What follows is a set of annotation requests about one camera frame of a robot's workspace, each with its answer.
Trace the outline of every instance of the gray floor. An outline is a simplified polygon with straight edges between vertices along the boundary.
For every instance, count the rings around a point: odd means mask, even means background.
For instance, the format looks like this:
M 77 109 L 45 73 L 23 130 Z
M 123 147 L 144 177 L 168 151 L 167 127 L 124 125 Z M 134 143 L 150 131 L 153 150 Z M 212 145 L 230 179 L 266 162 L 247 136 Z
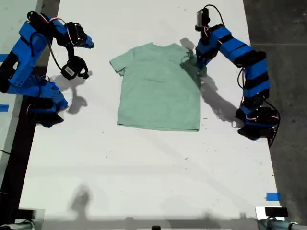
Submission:
M 268 54 L 269 101 L 282 116 L 271 148 L 277 189 L 291 220 L 307 224 L 307 1 L 244 0 L 244 5 L 252 46 Z

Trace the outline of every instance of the white table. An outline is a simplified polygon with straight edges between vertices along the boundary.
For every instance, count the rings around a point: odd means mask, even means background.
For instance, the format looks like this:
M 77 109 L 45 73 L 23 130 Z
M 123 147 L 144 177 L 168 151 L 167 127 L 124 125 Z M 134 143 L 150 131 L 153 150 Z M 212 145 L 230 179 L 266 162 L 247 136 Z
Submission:
M 61 0 L 59 16 L 93 38 L 94 49 L 76 51 L 93 75 L 68 82 L 52 59 L 48 65 L 70 103 L 76 88 L 74 106 L 81 107 L 35 131 L 20 207 L 44 209 L 43 229 L 235 229 L 233 222 L 256 229 L 238 218 L 254 218 L 255 206 L 279 205 L 265 198 L 276 192 L 267 140 L 250 141 L 232 127 L 239 70 L 221 54 L 208 66 L 215 83 L 203 85 L 199 132 L 117 126 L 121 77 L 110 59 L 149 42 L 196 44 L 196 11 L 213 2 L 233 36 L 249 43 L 242 0 Z M 210 16 L 220 23 L 214 9 Z M 53 49 L 64 65 L 66 50 Z

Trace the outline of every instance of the light green t-shirt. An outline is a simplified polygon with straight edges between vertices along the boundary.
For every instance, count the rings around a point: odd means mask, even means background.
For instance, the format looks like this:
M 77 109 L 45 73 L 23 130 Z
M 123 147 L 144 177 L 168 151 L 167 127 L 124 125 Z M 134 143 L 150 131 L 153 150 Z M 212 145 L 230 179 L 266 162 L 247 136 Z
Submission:
M 123 76 L 118 124 L 198 131 L 200 91 L 192 51 L 171 44 L 135 47 L 110 61 Z

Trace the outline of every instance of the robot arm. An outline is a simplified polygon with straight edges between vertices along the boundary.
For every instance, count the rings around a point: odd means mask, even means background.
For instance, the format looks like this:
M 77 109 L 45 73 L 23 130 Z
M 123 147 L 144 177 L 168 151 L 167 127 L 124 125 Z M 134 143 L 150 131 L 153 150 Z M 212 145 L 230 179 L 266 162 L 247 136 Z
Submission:
M 59 18 L 30 11 L 28 21 L 19 31 L 20 38 L 0 66 L 0 91 L 37 98 L 29 112 L 35 113 L 35 121 L 45 127 L 62 122 L 57 112 L 68 107 L 63 94 L 55 83 L 38 77 L 36 63 L 52 38 L 68 51 L 68 62 L 62 68 L 62 75 L 71 80 L 76 76 L 87 79 L 88 68 L 85 61 L 75 56 L 74 47 L 93 48 L 92 39 L 85 34 L 78 23 L 62 23 Z
M 238 132 L 252 140 L 266 137 L 272 143 L 280 116 L 276 109 L 262 107 L 263 102 L 269 97 L 270 89 L 266 53 L 257 52 L 233 38 L 224 23 L 209 27 L 207 6 L 197 12 L 195 29 L 201 33 L 196 47 L 197 65 L 202 69 L 220 51 L 238 68 L 242 68 L 246 79 L 245 84 L 241 86 L 244 101 L 236 112 L 236 118 L 242 120 L 245 126 Z

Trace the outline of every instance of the t-shirt sleeve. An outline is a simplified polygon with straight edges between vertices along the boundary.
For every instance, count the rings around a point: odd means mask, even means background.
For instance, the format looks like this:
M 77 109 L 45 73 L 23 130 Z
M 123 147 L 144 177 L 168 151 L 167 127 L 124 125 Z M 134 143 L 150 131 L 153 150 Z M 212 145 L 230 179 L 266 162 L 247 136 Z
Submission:
M 110 64 L 112 65 L 116 73 L 119 73 L 120 76 L 123 76 L 125 73 L 125 68 L 128 65 L 130 65 L 132 61 L 133 61 L 133 49 L 112 59 L 110 61 Z

